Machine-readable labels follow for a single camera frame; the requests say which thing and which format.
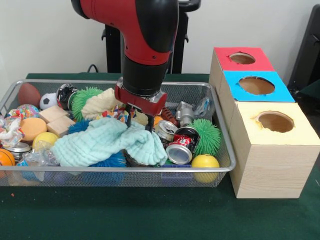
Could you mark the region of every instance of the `blue box top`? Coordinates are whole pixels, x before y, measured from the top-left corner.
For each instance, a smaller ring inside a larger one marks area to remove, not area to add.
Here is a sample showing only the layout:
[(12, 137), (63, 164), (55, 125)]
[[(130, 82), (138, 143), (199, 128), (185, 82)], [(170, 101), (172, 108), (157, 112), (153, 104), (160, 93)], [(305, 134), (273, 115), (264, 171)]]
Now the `blue box top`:
[(239, 102), (295, 102), (275, 71), (224, 71), (224, 76)]

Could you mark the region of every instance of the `light blue towel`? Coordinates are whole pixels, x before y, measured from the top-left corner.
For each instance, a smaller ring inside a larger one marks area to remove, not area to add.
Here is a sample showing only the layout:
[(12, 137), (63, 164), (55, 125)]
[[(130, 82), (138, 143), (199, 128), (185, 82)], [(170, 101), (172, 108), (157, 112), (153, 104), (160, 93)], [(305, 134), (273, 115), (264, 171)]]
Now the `light blue towel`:
[(62, 167), (88, 167), (108, 159), (125, 149), (139, 164), (165, 164), (167, 153), (154, 132), (132, 122), (125, 123), (104, 117), (91, 121), (86, 131), (58, 139), (52, 152)]

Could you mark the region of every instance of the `white wall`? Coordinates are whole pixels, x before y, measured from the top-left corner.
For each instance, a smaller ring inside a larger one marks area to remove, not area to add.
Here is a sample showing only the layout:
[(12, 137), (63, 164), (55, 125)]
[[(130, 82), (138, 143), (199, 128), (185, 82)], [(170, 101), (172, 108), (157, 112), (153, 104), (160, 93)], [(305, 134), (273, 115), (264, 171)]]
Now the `white wall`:
[[(262, 47), (289, 80), (318, 0), (202, 0), (189, 14), (184, 73), (209, 73), (213, 46)], [(28, 73), (106, 71), (103, 25), (78, 16), (70, 0), (0, 2), (0, 97)]]

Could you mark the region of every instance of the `green spiky ball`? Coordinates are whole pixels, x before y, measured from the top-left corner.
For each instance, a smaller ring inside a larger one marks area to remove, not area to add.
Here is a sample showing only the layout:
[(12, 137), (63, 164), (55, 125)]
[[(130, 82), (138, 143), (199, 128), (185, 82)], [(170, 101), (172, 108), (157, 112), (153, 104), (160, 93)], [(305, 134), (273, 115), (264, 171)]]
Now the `green spiky ball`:
[(221, 143), (221, 131), (216, 125), (212, 125), (207, 119), (196, 119), (189, 124), (200, 135), (200, 141), (196, 146), (194, 156), (210, 154), (215, 156), (218, 153)]
[(74, 118), (79, 122), (84, 117), (82, 116), (81, 110), (86, 105), (88, 99), (93, 96), (101, 94), (103, 91), (96, 87), (86, 87), (85, 89), (76, 92), (72, 102), (72, 113)]

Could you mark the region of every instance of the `cable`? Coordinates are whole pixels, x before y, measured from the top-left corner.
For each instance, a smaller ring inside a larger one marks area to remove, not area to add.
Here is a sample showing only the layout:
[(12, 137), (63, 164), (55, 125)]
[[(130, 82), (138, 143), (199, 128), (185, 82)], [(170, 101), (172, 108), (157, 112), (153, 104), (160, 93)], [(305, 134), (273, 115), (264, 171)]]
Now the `cable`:
[(97, 66), (94, 65), (94, 64), (91, 64), (86, 72), (87, 72), (87, 73), (90, 73), (90, 71), (91, 71), (92, 68), (94, 68), (94, 70), (95, 70), (96, 73), (99, 72)]

